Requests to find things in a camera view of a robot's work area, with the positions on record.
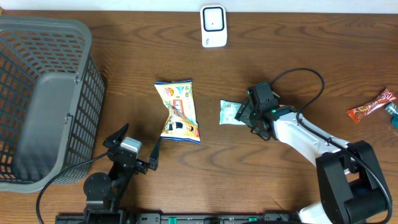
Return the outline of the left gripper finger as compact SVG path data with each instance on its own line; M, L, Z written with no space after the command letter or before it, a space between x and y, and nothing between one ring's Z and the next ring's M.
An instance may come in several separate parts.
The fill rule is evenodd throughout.
M156 142L150 156L149 156L149 169L150 170L157 170L159 165L159 153L160 153L160 144L162 138L159 138Z
M129 123L126 123L120 130L116 131L112 135L108 136L104 142L103 146L106 148L112 148L118 146L123 141L127 131L129 129Z

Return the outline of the light blue tissue pack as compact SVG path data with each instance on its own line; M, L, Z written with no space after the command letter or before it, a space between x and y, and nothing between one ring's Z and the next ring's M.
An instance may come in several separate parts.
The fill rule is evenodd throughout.
M219 124L244 125L242 121L238 121L235 119L235 116L240 107L241 103L221 100Z

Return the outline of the yellow snack bag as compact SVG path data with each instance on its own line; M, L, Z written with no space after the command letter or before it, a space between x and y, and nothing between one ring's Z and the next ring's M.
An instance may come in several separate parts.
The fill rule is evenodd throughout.
M172 82L156 81L154 86L169 116L161 138L177 142L200 144L200 131L193 100L192 79Z

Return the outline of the red orange chocolate bar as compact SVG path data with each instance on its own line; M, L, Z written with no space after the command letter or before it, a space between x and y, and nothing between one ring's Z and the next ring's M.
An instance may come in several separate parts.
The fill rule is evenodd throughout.
M371 114L373 111L386 106L389 103L395 101L397 97L390 91L390 89L385 88L374 100L366 103L362 106L355 107L346 111L346 114L358 124L363 118Z

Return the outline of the teal mouthwash bottle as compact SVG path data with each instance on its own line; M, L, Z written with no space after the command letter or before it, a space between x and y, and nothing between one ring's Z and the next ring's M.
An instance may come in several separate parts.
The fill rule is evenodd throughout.
M394 103L389 103L385 108L384 108L391 116L392 120L391 123L395 128L398 128L398 107Z

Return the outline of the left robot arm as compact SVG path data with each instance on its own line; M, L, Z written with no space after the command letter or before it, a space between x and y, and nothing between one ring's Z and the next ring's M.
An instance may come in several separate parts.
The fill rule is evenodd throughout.
M105 174L91 174L84 183L86 208L83 212L83 223L86 224L124 224L135 223L134 215L119 208L122 197L130 180L137 174L146 174L156 170L159 165L159 139L145 162L138 158L142 143L126 136L129 125L125 124L119 131L108 136L103 146L107 157L113 162L111 170Z

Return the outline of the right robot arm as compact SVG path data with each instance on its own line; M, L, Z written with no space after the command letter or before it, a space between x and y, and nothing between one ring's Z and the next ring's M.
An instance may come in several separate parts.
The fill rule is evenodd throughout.
M270 84L248 89L249 99L235 118L261 139L294 148L317 170L320 201L297 212L301 223L365 223L387 212L392 197L370 144L336 138L306 120L293 106L279 104Z

